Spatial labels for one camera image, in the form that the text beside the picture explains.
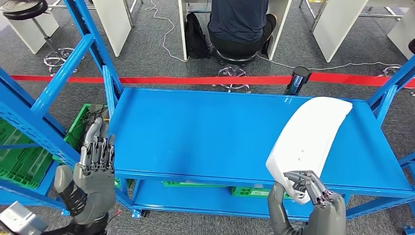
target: white plastic part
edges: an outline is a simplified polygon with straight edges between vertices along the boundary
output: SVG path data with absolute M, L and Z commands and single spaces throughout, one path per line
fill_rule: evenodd
M 336 133 L 351 109 L 347 101 L 313 98 L 297 109 L 279 135 L 265 165 L 296 202 L 305 204 L 310 197 L 295 191 L 294 182 L 284 173 L 312 170 L 320 177 Z

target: lower shelf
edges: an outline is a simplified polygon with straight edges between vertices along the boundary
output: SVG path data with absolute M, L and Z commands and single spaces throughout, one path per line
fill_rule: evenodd
M 313 205 L 284 200 L 288 218 L 307 221 Z M 141 181 L 134 208 L 269 218 L 266 198 L 234 197 L 229 188 L 164 187 L 160 181 Z
M 32 190 L 41 195 L 47 195 L 47 193 L 49 192 L 50 186 L 52 185 L 52 181 L 55 178 L 55 172 L 58 166 L 59 166 L 59 162 L 53 161 L 53 163 L 49 166 L 49 169 L 47 170 L 47 173 L 45 177 L 43 178 L 39 187 L 36 189 L 29 188 L 29 190 Z M 43 205 L 42 203 L 36 200 L 32 200 L 24 196 L 20 196 L 15 193 L 3 190 L 1 189 L 1 185 L 0 185 L 0 205 L 8 206 L 14 203 L 15 201 L 19 201 L 24 206 L 42 206 Z

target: floor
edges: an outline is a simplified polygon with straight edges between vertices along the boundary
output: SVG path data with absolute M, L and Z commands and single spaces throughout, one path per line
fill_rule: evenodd
M 145 12 L 150 7 L 148 0 L 144 5 L 137 4 L 133 14 L 136 27 L 131 31 L 121 55 L 114 57 L 103 28 L 95 12 L 91 12 L 104 42 L 112 56 L 120 76 L 213 76 L 221 68 L 213 60 L 190 60 L 182 63 L 170 58 L 161 47 L 163 35 L 170 29 L 167 21 L 153 19 L 153 12 Z M 160 11 L 159 15 L 170 17 L 177 25 L 177 3 L 175 1 L 154 0 Z M 405 57 L 388 40 L 385 34 L 391 30 L 395 21 L 391 19 L 358 19 L 344 43 L 339 48 L 331 63 L 326 63 L 318 45 L 309 33 L 312 17 L 308 10 L 298 9 L 299 0 L 293 0 L 286 26 L 277 47 L 274 61 L 291 66 L 303 65 L 308 68 L 326 68 L 344 65 L 348 62 L 376 62 L 403 64 Z M 374 8 L 375 13 L 384 13 L 382 8 Z M 54 9 L 53 14 L 61 26 L 52 39 L 57 45 L 74 47 L 79 35 L 71 18 L 64 9 Z M 199 15 L 202 28 L 206 32 L 206 19 Z M 175 28 L 167 37 L 166 46 L 176 56 L 181 55 L 180 32 Z M 43 56 L 49 51 L 43 47 L 38 54 L 32 55 L 19 40 L 12 29 L 6 26 L 0 31 L 0 65 L 9 74 L 48 75 L 42 64 Z M 345 67 L 328 72 L 378 75 L 384 66 Z M 100 76 L 91 57 L 88 55 L 78 67 L 76 76 Z M 291 69 L 271 64 L 264 60 L 256 60 L 246 67 L 249 75 L 290 74 Z M 21 85 L 33 96 L 37 97 L 46 83 L 21 82 Z M 153 86 L 187 90 L 220 90 L 211 86 Z M 281 94 L 284 86 L 253 86 L 253 93 Z M 374 87 L 308 83 L 303 87 L 301 95 L 325 95 L 331 97 L 368 98 L 375 91 Z M 84 103 L 105 103 L 102 84 L 67 84 L 50 112 L 66 128 L 73 122 L 77 112 Z M 395 97 L 387 115 L 383 130 L 397 158 L 401 158 L 415 149 L 412 132 L 415 130 L 415 98 L 408 90 L 400 91 Z M 349 206 L 359 205 L 371 198 L 353 197 Z M 186 213 L 151 212 L 148 218 L 133 219 L 131 214 L 122 208 L 122 213 L 108 225 L 108 234 L 140 234 L 140 235 L 270 235 L 269 220 L 241 217 L 226 217 Z M 31 208 L 42 216 L 50 225 L 50 229 L 65 226 L 69 218 L 60 216 L 60 212 L 48 208 Z M 408 208 L 403 205 L 390 210 L 353 219 L 347 223 L 348 235 L 398 235 L 404 225 L 415 225 L 415 220 Z

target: blue shelf surface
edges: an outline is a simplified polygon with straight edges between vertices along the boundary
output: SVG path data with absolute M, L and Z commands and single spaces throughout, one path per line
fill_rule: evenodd
M 230 188 L 164 187 L 160 181 L 140 182 L 133 208 L 170 212 L 206 213 L 269 218 L 266 198 L 234 197 Z M 306 221 L 313 205 L 284 200 L 290 220 Z
M 287 121 L 310 99 L 126 88 L 110 123 L 115 170 L 132 178 L 269 188 L 274 181 L 266 159 Z M 333 142 L 322 181 L 355 194 L 413 194 L 368 103 L 345 100 L 353 109 Z
M 52 185 L 53 179 L 55 178 L 56 168 L 59 166 L 59 162 L 53 161 L 52 164 L 49 166 L 49 169 L 46 172 L 45 177 L 43 178 L 41 184 L 36 189 L 31 189 L 32 191 L 39 193 L 41 195 L 47 195 L 49 192 L 50 186 Z M 30 198 L 17 195 L 12 192 L 8 192 L 4 189 L 0 189 L 0 205 L 8 206 L 14 203 L 15 201 L 19 201 L 24 206 L 41 206 L 43 205 L 39 201 L 32 200 Z

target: gray device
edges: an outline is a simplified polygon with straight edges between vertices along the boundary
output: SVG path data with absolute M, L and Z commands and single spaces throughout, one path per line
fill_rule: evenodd
M 95 119 L 85 134 L 80 161 L 75 164 L 73 174 L 66 165 L 56 169 L 54 185 L 64 201 L 66 198 L 71 205 L 84 201 L 69 209 L 80 225 L 103 218 L 115 204 L 114 136 L 107 137 L 107 131 L 108 125 L 103 124 L 102 118 Z
M 341 195 L 327 190 L 313 171 L 291 171 L 284 175 L 294 182 L 295 190 L 307 191 L 314 209 L 306 226 L 293 229 L 283 205 L 284 187 L 276 182 L 268 194 L 268 208 L 275 235 L 346 234 L 346 204 Z

